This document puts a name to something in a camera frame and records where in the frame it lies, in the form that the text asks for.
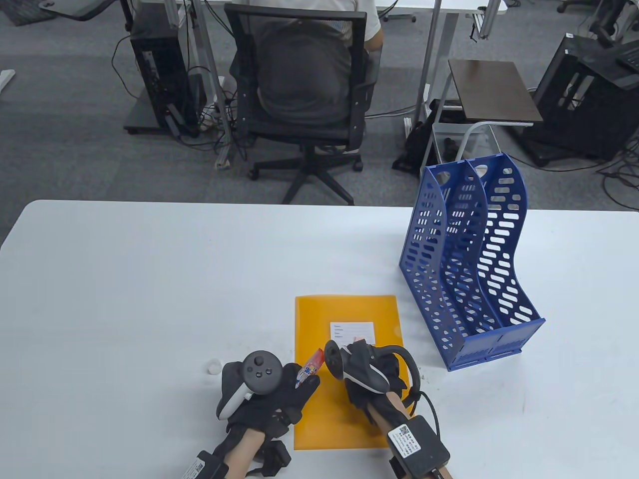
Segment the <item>person's left hand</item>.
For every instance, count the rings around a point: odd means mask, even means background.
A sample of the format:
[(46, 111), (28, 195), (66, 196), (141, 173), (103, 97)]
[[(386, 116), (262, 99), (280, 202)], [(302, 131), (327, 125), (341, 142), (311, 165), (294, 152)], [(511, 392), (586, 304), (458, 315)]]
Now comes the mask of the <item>person's left hand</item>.
[(257, 431), (265, 434), (264, 441), (285, 435), (290, 425), (301, 421), (303, 409), (321, 383), (318, 375), (312, 375), (298, 386), (297, 376), (301, 368), (297, 363), (283, 366), (278, 387), (269, 394), (254, 395), (245, 401), (228, 419), (226, 433)]

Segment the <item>person's right hand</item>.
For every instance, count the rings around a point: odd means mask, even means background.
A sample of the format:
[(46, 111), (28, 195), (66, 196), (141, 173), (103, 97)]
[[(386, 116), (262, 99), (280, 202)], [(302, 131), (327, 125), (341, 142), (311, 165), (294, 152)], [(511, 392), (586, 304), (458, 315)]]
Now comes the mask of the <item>person's right hand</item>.
[(399, 376), (399, 360), (393, 353), (369, 358), (369, 365), (383, 374), (388, 381), (388, 390), (376, 393), (361, 385), (358, 378), (352, 381), (344, 372), (344, 386), (350, 403), (361, 410), (369, 422), (381, 431), (388, 431), (405, 424), (410, 418), (408, 406), (404, 405), (402, 395), (408, 386)]

